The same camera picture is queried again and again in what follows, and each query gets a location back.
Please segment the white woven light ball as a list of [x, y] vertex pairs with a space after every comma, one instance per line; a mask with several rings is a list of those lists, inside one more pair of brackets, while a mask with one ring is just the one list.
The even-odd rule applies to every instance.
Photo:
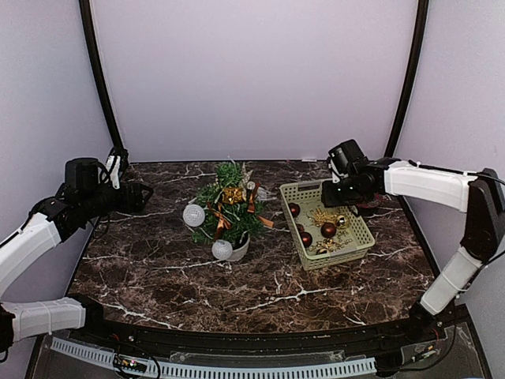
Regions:
[[205, 221], [205, 211], [197, 204], [187, 205], [183, 211], [182, 219], [190, 227], [199, 227]]
[[231, 258], [234, 248], [230, 242], [218, 239], [213, 242], [211, 251], [214, 258], [220, 261], [226, 261]]

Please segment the brown ribbon bow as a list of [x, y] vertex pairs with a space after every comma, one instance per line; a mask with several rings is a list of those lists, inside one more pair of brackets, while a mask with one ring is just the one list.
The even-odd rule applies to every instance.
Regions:
[[218, 220], [218, 224], [215, 231], [214, 241], [221, 239], [225, 231], [228, 231], [232, 228], [231, 222], [224, 216], [223, 214], [223, 206], [221, 203], [218, 203], [216, 206], [211, 205], [208, 201], [206, 203], [209, 212], [215, 216]]
[[274, 222], [263, 217], [260, 214], [259, 206], [260, 201], [257, 199], [260, 184], [258, 182], [249, 181], [246, 184], [246, 202], [247, 208], [246, 212], [256, 217], [258, 221], [260, 221], [264, 227], [273, 228]]

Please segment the gold gift box ornament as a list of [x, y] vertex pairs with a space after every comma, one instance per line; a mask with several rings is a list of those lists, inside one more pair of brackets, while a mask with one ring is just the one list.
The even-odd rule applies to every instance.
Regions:
[[225, 187], [222, 190], [222, 203], [239, 204], [244, 201], [244, 190], [241, 187]]

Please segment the small green christmas tree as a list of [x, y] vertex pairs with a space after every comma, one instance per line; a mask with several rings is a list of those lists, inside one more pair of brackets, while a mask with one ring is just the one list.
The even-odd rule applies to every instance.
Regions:
[[[264, 208], [264, 202], [260, 199], [260, 192], [262, 190], [263, 189], [260, 185], [257, 199], [260, 201], [259, 210], [261, 215]], [[195, 243], [208, 244], [212, 247], [212, 244], [214, 242], [218, 220], [209, 212], [206, 205], [208, 201], [213, 206], [221, 203], [223, 206], [224, 216], [232, 224], [232, 228], [228, 231], [225, 231], [221, 237], [222, 240], [230, 242], [234, 248], [231, 258], [226, 261], [240, 261], [249, 250], [251, 238], [258, 235], [266, 227], [264, 227], [263, 224], [258, 221], [255, 216], [246, 212], [247, 202], [245, 189], [243, 202], [235, 205], [222, 203], [222, 189], [219, 188], [215, 173], [214, 181], [201, 187], [197, 192], [194, 202], [191, 203], [201, 206], [204, 209], [206, 215], [204, 223], [199, 227], [190, 227], [186, 225], [191, 228], [192, 240]]]

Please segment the silver glitter star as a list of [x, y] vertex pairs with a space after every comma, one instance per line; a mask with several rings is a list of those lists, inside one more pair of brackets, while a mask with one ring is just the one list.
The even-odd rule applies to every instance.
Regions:
[[246, 163], [241, 166], [241, 180], [238, 186], [244, 190], [253, 190], [255, 188], [255, 182], [252, 180], [253, 170], [248, 169]]

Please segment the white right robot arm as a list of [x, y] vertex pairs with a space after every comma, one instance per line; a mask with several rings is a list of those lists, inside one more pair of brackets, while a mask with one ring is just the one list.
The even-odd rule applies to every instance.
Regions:
[[454, 254], [412, 307], [413, 317], [440, 314], [504, 255], [504, 155], [487, 162], [499, 170], [455, 170], [391, 157], [370, 160], [342, 148], [325, 161], [331, 176], [323, 184], [325, 206], [359, 205], [377, 195], [407, 197], [429, 246], [455, 243]]

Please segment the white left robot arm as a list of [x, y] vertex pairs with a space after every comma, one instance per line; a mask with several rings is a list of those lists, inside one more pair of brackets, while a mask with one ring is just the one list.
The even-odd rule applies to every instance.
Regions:
[[[144, 210], [154, 190], [131, 182], [115, 189], [108, 184], [93, 190], [62, 186], [55, 197], [37, 203], [25, 223], [1, 242], [1, 292], [49, 250], [68, 240], [78, 229], [112, 212]], [[83, 295], [52, 301], [1, 302], [1, 352], [13, 343], [64, 329], [100, 325], [103, 308]]]

